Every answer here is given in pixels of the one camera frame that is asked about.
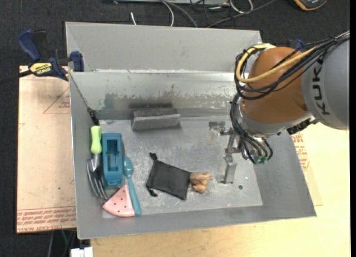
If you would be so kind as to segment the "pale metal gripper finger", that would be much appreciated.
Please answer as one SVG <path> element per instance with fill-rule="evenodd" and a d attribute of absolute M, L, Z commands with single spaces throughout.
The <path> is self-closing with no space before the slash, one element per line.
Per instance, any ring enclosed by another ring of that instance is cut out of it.
<path fill-rule="evenodd" d="M 225 157 L 226 168 L 224 171 L 222 183 L 232 184 L 234 182 L 235 171 L 237 167 L 237 162 L 234 160 L 231 154 L 226 154 Z"/>
<path fill-rule="evenodd" d="M 210 121 L 209 132 L 207 137 L 207 145 L 212 146 L 215 144 L 217 137 L 224 136 L 228 133 L 225 121 Z"/>

